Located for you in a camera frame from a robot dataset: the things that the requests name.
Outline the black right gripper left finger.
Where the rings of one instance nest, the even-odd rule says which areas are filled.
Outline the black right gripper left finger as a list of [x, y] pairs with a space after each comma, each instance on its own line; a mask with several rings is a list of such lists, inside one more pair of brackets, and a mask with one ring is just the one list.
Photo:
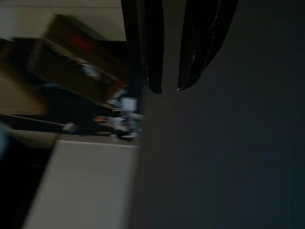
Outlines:
[[121, 1], [125, 37], [146, 86], [162, 92], [164, 17], [161, 0]]

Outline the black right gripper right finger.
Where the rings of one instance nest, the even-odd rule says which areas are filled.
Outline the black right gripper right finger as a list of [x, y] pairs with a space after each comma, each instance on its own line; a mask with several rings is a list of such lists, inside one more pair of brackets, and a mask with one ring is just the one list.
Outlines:
[[181, 37], [177, 90], [197, 83], [203, 71], [219, 52], [238, 0], [188, 0]]

